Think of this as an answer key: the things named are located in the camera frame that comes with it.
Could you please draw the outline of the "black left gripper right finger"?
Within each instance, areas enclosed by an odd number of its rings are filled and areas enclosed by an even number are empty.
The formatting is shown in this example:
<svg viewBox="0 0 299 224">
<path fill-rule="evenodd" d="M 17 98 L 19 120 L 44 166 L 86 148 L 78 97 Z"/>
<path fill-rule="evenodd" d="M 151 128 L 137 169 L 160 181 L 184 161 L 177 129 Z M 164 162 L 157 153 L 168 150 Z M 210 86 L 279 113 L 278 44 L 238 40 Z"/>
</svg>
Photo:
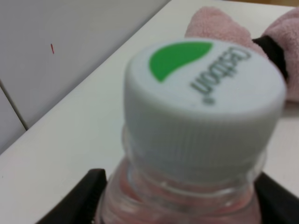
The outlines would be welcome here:
<svg viewBox="0 0 299 224">
<path fill-rule="evenodd" d="M 263 224 L 299 224 L 299 198 L 265 173 L 256 180 Z"/>
</svg>

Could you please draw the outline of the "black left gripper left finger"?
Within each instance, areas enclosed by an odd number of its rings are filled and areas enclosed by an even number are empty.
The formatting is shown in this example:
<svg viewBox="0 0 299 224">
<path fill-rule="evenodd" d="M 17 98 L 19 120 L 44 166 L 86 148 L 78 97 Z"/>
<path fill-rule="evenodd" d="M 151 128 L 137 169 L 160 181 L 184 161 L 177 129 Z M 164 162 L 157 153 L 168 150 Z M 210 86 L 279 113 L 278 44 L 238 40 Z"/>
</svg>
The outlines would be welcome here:
<svg viewBox="0 0 299 224">
<path fill-rule="evenodd" d="M 104 169 L 91 169 L 38 224 L 93 224 L 107 185 Z"/>
</svg>

